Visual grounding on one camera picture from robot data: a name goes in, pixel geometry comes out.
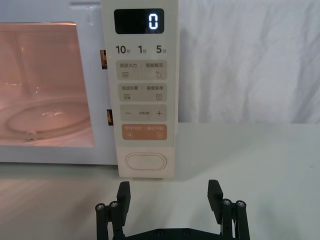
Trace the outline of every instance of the fabric backdrop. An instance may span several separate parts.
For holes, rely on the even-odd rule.
[[[180,0],[180,122],[319,123],[320,0]]]

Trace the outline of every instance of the table surface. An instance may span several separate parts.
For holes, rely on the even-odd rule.
[[[320,126],[180,123],[172,179],[116,166],[0,164],[0,239],[95,240],[97,203],[130,181],[127,236],[157,228],[219,233],[209,179],[247,203],[252,240],[319,239]]]

